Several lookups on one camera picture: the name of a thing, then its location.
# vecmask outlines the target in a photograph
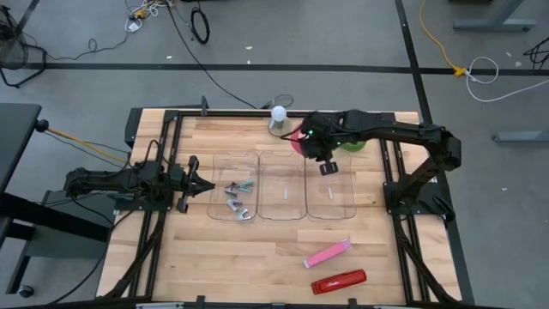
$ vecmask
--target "caster wheel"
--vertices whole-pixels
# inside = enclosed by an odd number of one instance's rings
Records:
[[[34,289],[29,286],[19,286],[17,293],[23,298],[29,298],[34,295]]]

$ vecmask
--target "silver hinge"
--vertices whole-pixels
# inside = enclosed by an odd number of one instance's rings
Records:
[[[184,303],[148,303],[137,304],[136,309],[183,309]]]

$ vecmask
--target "yellow cable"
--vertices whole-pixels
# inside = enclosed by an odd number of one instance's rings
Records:
[[[434,36],[432,36],[432,34],[429,32],[429,30],[427,30],[427,28],[425,27],[425,24],[423,23],[423,8],[425,7],[425,0],[423,0],[423,3],[421,3],[421,9],[419,9],[419,22],[421,23],[421,27],[423,28],[423,30],[425,31],[425,33],[427,33],[427,35],[429,36],[429,38],[431,38],[435,43],[438,44],[438,46],[440,47],[440,50],[443,52],[443,56],[444,56],[444,59],[446,59],[446,62],[449,64],[449,66],[452,67],[452,69],[454,69],[454,76],[455,77],[458,77],[458,76],[461,76],[463,74],[465,74],[465,71],[467,70],[466,68],[460,68],[460,67],[457,67],[455,66],[449,59],[448,59],[448,56],[446,56],[446,50],[444,50],[444,46],[442,45],[442,43],[440,43],[438,41],[438,39],[435,39]]]
[[[90,145],[90,144],[88,144],[87,142],[84,142],[83,140],[80,140],[80,139],[78,139],[78,138],[76,138],[76,137],[74,137],[74,136],[70,136],[69,134],[64,133],[64,132],[62,132],[62,131],[60,131],[60,130],[55,130],[55,129],[52,129],[52,128],[48,128],[48,131],[50,131],[51,133],[53,133],[53,134],[55,134],[55,135],[58,135],[58,136],[60,136],[60,137],[64,137],[64,138],[70,139],[70,140],[72,140],[72,141],[79,142],[80,144],[82,144],[82,145],[84,145],[84,146],[86,146],[86,147],[92,149],[93,151],[96,151],[96,152],[98,152],[98,153],[104,155],[105,157],[107,157],[107,158],[109,158],[109,159],[113,159],[113,160],[115,160],[115,161],[120,161],[120,162],[123,162],[123,163],[125,163],[125,162],[127,161],[126,159],[122,159],[122,158],[117,157],[117,156],[114,156],[114,155],[112,155],[112,154],[108,154],[108,153],[106,153],[105,151],[103,151],[103,150],[101,150],[101,149],[98,149],[98,148],[94,147],[93,145]]]

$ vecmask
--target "wooden table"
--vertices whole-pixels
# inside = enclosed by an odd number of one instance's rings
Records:
[[[132,161],[142,160],[149,141],[158,139],[163,114],[162,109],[143,110]],[[398,121],[419,121],[417,112],[396,112],[395,116]],[[260,154],[266,150],[292,150],[289,142],[268,133],[267,124],[268,118],[185,117],[178,163],[184,165],[190,155],[196,155],[200,160],[199,174],[211,179],[214,154],[219,151],[246,150]],[[409,172],[427,156],[419,146],[401,147]],[[394,177],[398,179],[391,147],[389,152]],[[186,215],[170,211],[153,300],[195,301],[197,295],[205,295],[207,302],[346,304],[347,299],[356,298],[359,304],[404,304],[393,223],[383,200],[385,177],[379,141],[369,141],[352,157],[357,206],[352,219],[313,221],[305,217],[284,222],[256,217],[251,224],[215,221],[207,216],[208,192],[190,199]],[[109,291],[133,261],[142,216],[142,212],[135,212],[112,233],[98,295]],[[416,221],[425,263],[446,291],[460,299],[442,220],[435,215],[416,215]],[[312,269],[304,267],[306,257],[343,239],[351,240],[352,250]],[[414,298],[419,300],[415,269],[410,261],[408,264]],[[148,262],[142,274],[147,274],[147,268]],[[366,283],[313,295],[312,282],[356,269],[365,270]],[[138,294],[144,291],[145,277],[141,276]]]

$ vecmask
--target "red marker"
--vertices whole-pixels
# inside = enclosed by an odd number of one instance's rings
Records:
[[[366,281],[366,273],[363,270],[355,270],[311,283],[312,293],[314,295],[335,291],[336,289],[346,288],[354,284]]]

